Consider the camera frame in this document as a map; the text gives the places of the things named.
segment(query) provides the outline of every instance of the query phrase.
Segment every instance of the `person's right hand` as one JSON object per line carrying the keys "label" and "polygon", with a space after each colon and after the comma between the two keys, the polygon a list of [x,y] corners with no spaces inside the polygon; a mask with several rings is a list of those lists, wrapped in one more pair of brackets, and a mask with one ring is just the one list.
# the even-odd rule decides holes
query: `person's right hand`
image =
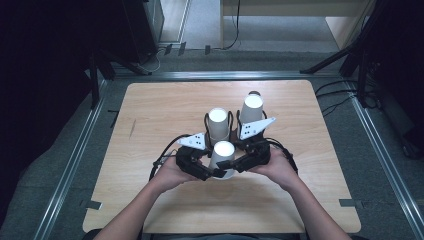
{"label": "person's right hand", "polygon": [[300,178],[281,149],[271,147],[270,151],[271,158],[269,163],[251,168],[249,172],[264,175],[280,185],[284,190],[289,191],[299,182]]}

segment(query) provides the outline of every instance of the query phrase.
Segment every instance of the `black stand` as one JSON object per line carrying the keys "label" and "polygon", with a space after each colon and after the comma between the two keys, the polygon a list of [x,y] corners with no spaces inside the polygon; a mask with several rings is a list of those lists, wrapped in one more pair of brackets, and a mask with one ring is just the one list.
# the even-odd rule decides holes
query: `black stand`
{"label": "black stand", "polygon": [[94,109],[96,107],[97,103],[100,100],[100,93],[99,93],[99,82],[98,82],[98,76],[97,76],[97,68],[99,68],[99,71],[102,73],[103,77],[108,80],[113,80],[115,78],[115,70],[113,70],[112,65],[110,64],[109,60],[117,62],[119,65],[127,68],[131,72],[137,74],[137,75],[152,75],[151,72],[145,72],[136,66],[132,65],[131,63],[125,61],[124,59],[113,55],[112,53],[100,50],[100,51],[93,51],[90,56],[90,79],[92,82],[92,102],[91,102],[91,109]]}
{"label": "black stand", "polygon": [[318,63],[317,65],[306,70],[300,70],[299,72],[301,74],[314,74],[322,68],[339,60],[340,58],[347,56],[339,69],[339,73],[342,77],[350,77],[352,76],[355,69],[359,66],[357,98],[362,107],[366,108],[367,104],[365,102],[365,85],[369,67],[368,55],[370,50],[373,48],[374,43],[376,42],[375,39],[378,36],[376,26],[381,25],[381,21],[383,21],[381,16],[384,8],[387,6],[387,2],[388,1],[382,0],[376,2],[374,11],[368,19],[368,22],[365,24],[358,38],[352,44],[325,59],[324,61]]}

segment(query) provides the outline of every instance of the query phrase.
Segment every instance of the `white plastic part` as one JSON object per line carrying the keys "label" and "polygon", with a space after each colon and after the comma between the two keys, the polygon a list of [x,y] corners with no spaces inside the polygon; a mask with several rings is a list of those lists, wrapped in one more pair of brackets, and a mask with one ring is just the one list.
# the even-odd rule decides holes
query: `white plastic part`
{"label": "white plastic part", "polygon": [[177,141],[177,143],[186,147],[196,148],[200,150],[206,149],[204,133],[198,133],[190,137],[181,138]]}
{"label": "white plastic part", "polygon": [[240,140],[253,137],[267,128],[271,123],[275,122],[275,117],[259,120],[251,123],[244,123],[241,126]]}

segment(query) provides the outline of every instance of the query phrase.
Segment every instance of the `hand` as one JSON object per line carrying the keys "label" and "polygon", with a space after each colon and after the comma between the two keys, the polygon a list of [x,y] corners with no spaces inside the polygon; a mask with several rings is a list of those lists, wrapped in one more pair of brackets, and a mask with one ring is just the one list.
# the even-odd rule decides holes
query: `hand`
{"label": "hand", "polygon": [[181,171],[175,157],[169,157],[148,184],[152,185],[158,193],[164,193],[180,184],[195,180],[198,179]]}
{"label": "hand", "polygon": [[284,190],[289,191],[300,178],[284,156],[283,151],[274,147],[271,147],[270,151],[269,163],[251,168],[249,172],[264,175]]}

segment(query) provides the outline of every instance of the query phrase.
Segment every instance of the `forearm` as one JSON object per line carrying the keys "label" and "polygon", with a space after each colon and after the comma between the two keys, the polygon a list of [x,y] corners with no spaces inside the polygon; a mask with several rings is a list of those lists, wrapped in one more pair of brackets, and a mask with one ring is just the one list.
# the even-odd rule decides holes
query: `forearm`
{"label": "forearm", "polygon": [[153,187],[146,185],[95,239],[136,239],[159,195]]}
{"label": "forearm", "polygon": [[311,239],[350,239],[302,180],[289,190]]}

